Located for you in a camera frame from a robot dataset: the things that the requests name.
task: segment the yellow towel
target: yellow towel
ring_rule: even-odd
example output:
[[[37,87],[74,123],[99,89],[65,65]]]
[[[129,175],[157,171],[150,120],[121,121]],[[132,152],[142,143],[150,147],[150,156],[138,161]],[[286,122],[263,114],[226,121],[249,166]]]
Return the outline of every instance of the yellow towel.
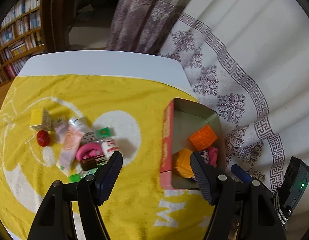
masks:
[[[125,145],[124,167],[100,212],[111,239],[202,239],[213,207],[199,191],[160,187],[163,110],[175,97],[195,100],[171,86],[123,77],[17,77],[0,112],[0,218],[26,239],[51,183],[69,179],[56,166],[61,144],[38,146],[29,128],[32,109],[51,117],[85,116],[102,128],[113,124]],[[75,221],[78,205],[73,205]],[[82,227],[76,224],[78,239]]]

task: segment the yellow box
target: yellow box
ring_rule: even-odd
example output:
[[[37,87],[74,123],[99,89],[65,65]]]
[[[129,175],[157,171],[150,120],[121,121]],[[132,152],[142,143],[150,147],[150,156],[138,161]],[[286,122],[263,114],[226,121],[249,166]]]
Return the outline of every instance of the yellow box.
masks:
[[[32,110],[29,127],[36,131],[51,131],[51,117],[49,112],[42,107]]]

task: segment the screw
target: screw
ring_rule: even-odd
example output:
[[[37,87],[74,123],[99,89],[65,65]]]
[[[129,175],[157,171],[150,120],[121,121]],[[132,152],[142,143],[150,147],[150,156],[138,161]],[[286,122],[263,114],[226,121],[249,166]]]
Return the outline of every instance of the screw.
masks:
[[[260,186],[260,182],[258,180],[253,180],[252,181],[252,185],[256,186],[256,187],[259,187]]]
[[[55,181],[52,183],[53,187],[58,187],[60,184],[61,184],[61,181],[59,181],[59,180],[55,180]]]
[[[92,181],[93,179],[94,179],[94,176],[91,175],[91,174],[85,176],[85,180],[86,180],[86,181]]]
[[[227,176],[225,176],[224,174],[220,174],[218,176],[218,179],[221,180],[221,181],[225,181],[225,180],[227,180]]]

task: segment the brown box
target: brown box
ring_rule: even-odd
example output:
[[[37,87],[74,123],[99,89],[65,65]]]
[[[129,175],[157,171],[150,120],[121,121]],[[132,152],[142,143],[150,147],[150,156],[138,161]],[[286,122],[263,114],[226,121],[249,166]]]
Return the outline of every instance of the brown box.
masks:
[[[225,170],[223,134],[218,114],[212,109],[185,99],[173,99],[164,111],[160,184],[164,189],[199,189],[197,182],[172,172],[172,155],[183,148],[195,151],[188,139],[205,125],[210,125],[218,139],[212,144],[219,150],[217,166]]]

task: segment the red strawberry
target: red strawberry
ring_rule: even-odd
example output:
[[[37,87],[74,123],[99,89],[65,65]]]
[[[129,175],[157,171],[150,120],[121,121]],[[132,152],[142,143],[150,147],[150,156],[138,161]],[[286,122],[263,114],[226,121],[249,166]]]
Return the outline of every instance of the red strawberry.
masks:
[[[37,133],[37,142],[42,147],[48,146],[49,143],[50,143],[50,136],[49,136],[49,134],[46,131],[44,131],[44,130],[40,130]]]

